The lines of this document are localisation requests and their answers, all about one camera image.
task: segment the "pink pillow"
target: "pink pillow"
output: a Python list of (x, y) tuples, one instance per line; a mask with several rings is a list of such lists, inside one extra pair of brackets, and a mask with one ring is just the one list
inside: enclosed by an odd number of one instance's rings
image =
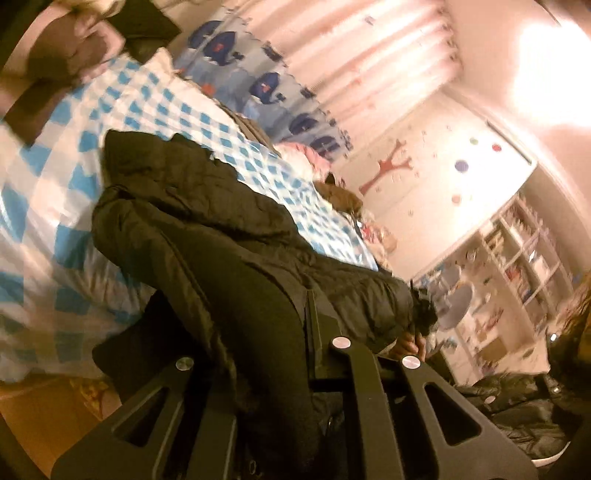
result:
[(275, 149), (281, 154), (281, 158), (291, 165), (296, 176), (306, 181), (314, 181), (314, 169), (302, 152), (284, 144), (275, 146)]
[(312, 147), (294, 142), (284, 142), (280, 145), (302, 152), (310, 162), (310, 165), (312, 165), (312, 169), (314, 170), (314, 179), (321, 181), (326, 179), (330, 172), (330, 162), (321, 157), (320, 154)]

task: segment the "bed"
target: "bed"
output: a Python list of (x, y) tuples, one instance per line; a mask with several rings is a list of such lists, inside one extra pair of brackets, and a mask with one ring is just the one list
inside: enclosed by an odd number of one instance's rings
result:
[(126, 54), (69, 94), (30, 148), (0, 124), (0, 380), (29, 372), (101, 376), (91, 351), (139, 318), (153, 293), (93, 246), (93, 207), (108, 179), (109, 129), (175, 133), (232, 164), (241, 182), (291, 213), (322, 254), (376, 270), (355, 230), (281, 157), (244, 138), (223, 110), (173, 72), (161, 48), (141, 66)]

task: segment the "blue patterned curtain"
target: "blue patterned curtain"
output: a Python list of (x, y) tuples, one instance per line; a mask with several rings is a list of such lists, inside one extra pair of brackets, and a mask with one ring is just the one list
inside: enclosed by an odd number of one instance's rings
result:
[(197, 28), (175, 61), (180, 74), (234, 112), (256, 120), (274, 143), (309, 145), (329, 161), (352, 149), (316, 96), (289, 74), (280, 53), (256, 39), (248, 22), (222, 8)]

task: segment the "polka dot decal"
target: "polka dot decal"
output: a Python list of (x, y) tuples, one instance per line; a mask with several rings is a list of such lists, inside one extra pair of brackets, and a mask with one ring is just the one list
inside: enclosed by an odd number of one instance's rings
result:
[(466, 173), (470, 168), (470, 165), (468, 165), (466, 160), (458, 160), (455, 164), (455, 168), (460, 173)]

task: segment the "hand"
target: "hand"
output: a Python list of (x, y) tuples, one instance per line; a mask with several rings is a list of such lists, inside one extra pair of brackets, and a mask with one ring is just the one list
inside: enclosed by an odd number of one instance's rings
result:
[(427, 355), (427, 341), (420, 333), (415, 337), (409, 332), (404, 333), (396, 340), (396, 344), (388, 352), (393, 360), (400, 361), (407, 355), (416, 356), (421, 362), (425, 361)]

